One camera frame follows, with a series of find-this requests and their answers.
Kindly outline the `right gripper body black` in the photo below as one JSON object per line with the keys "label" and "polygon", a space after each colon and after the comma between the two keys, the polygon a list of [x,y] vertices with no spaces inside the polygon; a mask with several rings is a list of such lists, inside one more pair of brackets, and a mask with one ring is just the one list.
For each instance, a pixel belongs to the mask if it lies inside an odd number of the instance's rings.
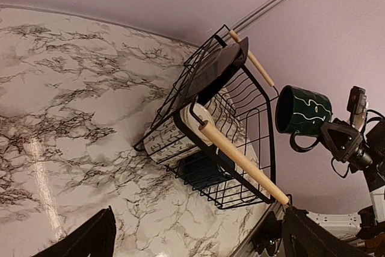
{"label": "right gripper body black", "polygon": [[359,132],[360,144],[349,160],[351,171],[372,170],[384,179],[384,115],[372,112],[374,117],[366,113],[364,125]]}

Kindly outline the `dark blue mug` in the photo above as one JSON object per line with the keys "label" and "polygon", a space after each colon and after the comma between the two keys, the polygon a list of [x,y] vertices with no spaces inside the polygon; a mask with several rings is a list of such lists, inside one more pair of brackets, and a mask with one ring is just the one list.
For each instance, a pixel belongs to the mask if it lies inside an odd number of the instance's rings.
{"label": "dark blue mug", "polygon": [[203,151],[182,159],[179,163],[179,173],[187,184],[199,190],[231,179],[231,176]]}

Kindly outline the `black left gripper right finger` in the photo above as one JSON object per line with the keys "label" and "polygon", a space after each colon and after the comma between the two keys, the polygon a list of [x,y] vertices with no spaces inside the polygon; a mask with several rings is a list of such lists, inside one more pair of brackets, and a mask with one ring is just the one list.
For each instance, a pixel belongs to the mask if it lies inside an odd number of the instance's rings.
{"label": "black left gripper right finger", "polygon": [[282,223],[286,256],[367,256],[367,254],[327,232],[307,217],[302,209],[289,206]]}

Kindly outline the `dark green mug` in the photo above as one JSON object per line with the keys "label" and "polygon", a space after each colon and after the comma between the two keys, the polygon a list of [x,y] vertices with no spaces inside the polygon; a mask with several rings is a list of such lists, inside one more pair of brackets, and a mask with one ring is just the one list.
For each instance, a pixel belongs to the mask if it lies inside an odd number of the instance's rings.
{"label": "dark green mug", "polygon": [[[276,106],[275,124],[281,134],[289,134],[289,144],[298,153],[312,150],[319,142],[321,126],[333,115],[329,98],[323,94],[287,85],[281,90]],[[299,146],[295,138],[316,138],[307,147]]]}

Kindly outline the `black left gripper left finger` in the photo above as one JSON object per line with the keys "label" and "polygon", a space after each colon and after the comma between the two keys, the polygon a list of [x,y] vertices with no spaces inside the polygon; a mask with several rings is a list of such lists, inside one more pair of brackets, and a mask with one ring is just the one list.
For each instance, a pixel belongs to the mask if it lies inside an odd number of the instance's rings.
{"label": "black left gripper left finger", "polygon": [[79,228],[35,257],[112,257],[116,239],[116,221],[111,207],[100,210]]}

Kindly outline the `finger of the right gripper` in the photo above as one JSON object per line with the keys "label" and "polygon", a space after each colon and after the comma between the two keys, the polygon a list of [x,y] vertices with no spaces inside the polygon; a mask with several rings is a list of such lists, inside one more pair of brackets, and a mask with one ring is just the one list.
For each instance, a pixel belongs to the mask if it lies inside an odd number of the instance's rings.
{"label": "finger of the right gripper", "polygon": [[351,163],[359,159],[363,137],[346,122],[324,123],[321,126],[321,137],[321,143],[337,161]]}

